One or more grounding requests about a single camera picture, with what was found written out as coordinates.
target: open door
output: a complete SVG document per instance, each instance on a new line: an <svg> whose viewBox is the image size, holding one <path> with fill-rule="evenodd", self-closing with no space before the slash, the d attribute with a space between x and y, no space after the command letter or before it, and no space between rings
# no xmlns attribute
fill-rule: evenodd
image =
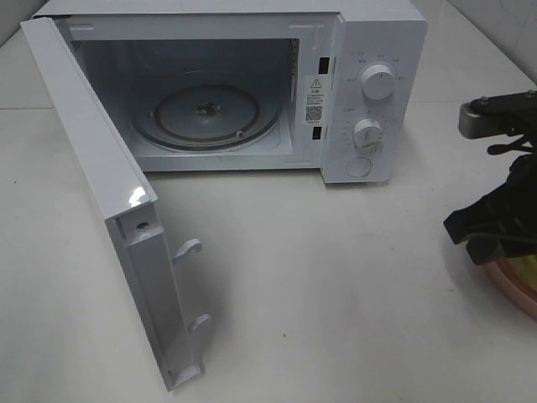
<svg viewBox="0 0 537 403"><path fill-rule="evenodd" d="M201 372L181 310L173 263L201 245L169 254L157 196L51 18L22 28L99 206L168 390Z"/></svg>

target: sticker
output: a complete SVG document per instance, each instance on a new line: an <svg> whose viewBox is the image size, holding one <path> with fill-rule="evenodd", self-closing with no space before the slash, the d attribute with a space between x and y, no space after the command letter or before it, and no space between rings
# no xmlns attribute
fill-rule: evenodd
<svg viewBox="0 0 537 403"><path fill-rule="evenodd" d="M326 119L326 105L331 89L331 76L314 75L304 79L304 111L305 124L322 126Z"/></svg>

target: timer knob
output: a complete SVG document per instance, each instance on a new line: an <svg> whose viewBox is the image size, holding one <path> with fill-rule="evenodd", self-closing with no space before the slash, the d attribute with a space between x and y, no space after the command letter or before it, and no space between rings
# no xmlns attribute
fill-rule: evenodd
<svg viewBox="0 0 537 403"><path fill-rule="evenodd" d="M383 130L380 123L373 119L362 119L352 130L354 144L362 149L378 143L382 138Z"/></svg>
<svg viewBox="0 0 537 403"><path fill-rule="evenodd" d="M362 73L362 89L366 97L378 100L394 90L395 74L388 65L371 65Z"/></svg>

